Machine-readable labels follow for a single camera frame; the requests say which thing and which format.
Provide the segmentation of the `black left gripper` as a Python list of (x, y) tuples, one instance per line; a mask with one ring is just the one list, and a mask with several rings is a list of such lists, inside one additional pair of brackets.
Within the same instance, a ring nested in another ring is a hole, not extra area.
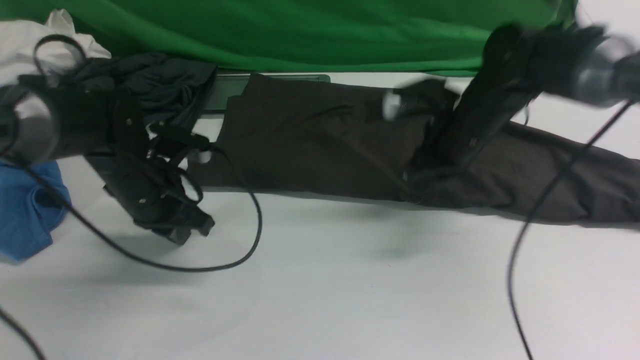
[(140, 228), (183, 245), (193, 231), (206, 236), (215, 225), (199, 208), (201, 187), (179, 165), (193, 153), (207, 153), (207, 137), (165, 121), (146, 126), (142, 107), (130, 96), (106, 102), (103, 148), (85, 156), (105, 191)]

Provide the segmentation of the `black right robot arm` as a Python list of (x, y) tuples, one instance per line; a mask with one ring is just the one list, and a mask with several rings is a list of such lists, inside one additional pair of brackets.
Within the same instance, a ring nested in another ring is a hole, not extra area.
[(459, 97), (428, 120), (411, 168), (459, 169), (542, 93), (598, 107), (639, 101), (639, 50), (605, 27), (496, 28)]

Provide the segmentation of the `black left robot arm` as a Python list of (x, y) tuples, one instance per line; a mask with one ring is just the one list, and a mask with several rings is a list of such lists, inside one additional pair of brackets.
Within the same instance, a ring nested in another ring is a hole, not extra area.
[(210, 141), (167, 121), (146, 124), (140, 101), (116, 91), (55, 88), (23, 75), (1, 89), (1, 159), (35, 166), (82, 156), (135, 225), (183, 245), (215, 225), (201, 187), (180, 167)]

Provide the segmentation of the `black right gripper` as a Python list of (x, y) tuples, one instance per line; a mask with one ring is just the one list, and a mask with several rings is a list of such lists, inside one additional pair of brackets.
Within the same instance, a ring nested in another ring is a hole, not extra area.
[(494, 30), (482, 51), (482, 64), (456, 105), (438, 105), (426, 96), (427, 80), (407, 85), (416, 96), (412, 116), (433, 112), (416, 165), (427, 160), (441, 168), (464, 168), (509, 121), (540, 95), (526, 81), (533, 35), (516, 23)]

